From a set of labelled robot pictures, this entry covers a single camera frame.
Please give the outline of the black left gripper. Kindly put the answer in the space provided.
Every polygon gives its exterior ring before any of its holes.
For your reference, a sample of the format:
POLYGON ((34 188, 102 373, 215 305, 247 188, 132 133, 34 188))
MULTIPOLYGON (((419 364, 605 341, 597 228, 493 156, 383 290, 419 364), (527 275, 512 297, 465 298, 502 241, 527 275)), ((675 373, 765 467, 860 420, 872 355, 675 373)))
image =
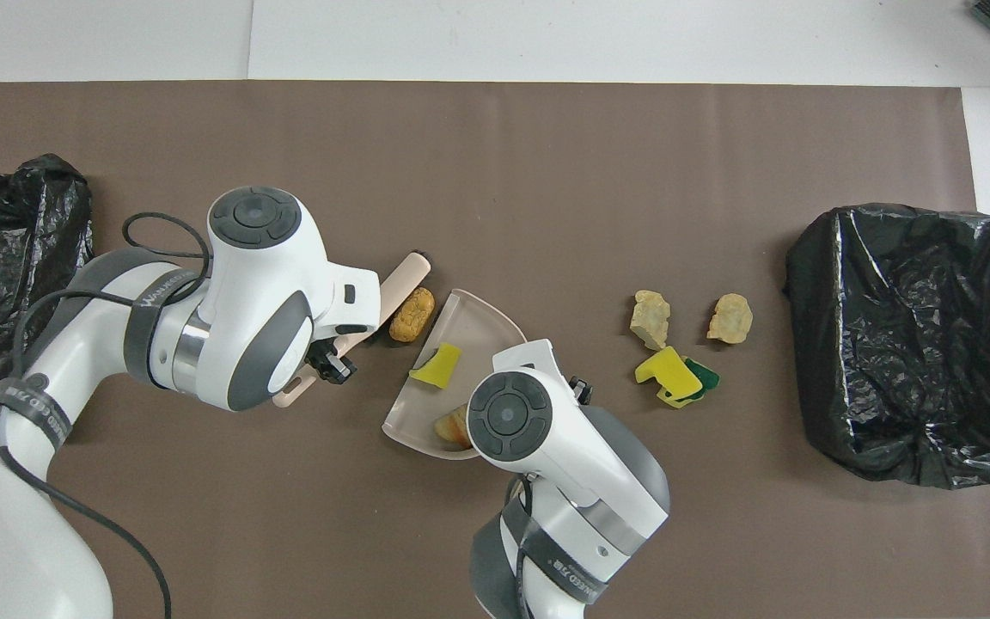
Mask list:
POLYGON ((357 369, 349 357, 340 355, 335 338, 311 341, 306 362, 315 372, 327 372, 328 383, 346 383, 357 369))

